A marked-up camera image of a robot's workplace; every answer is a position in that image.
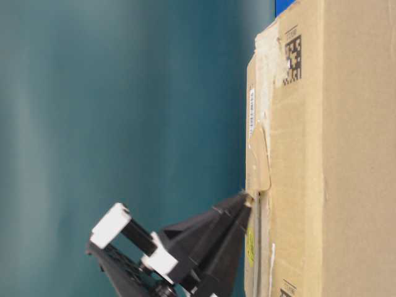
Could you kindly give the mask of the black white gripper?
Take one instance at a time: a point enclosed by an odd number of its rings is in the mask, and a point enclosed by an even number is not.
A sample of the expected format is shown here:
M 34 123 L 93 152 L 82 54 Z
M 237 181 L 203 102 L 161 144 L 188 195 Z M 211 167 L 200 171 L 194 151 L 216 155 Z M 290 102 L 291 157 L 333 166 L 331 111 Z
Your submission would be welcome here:
M 97 261 L 116 296 L 178 296 L 176 266 L 193 267 L 198 279 L 186 278 L 186 296 L 231 296 L 251 215 L 245 192 L 208 211 L 146 231 L 120 202 L 90 232 L 86 254 Z

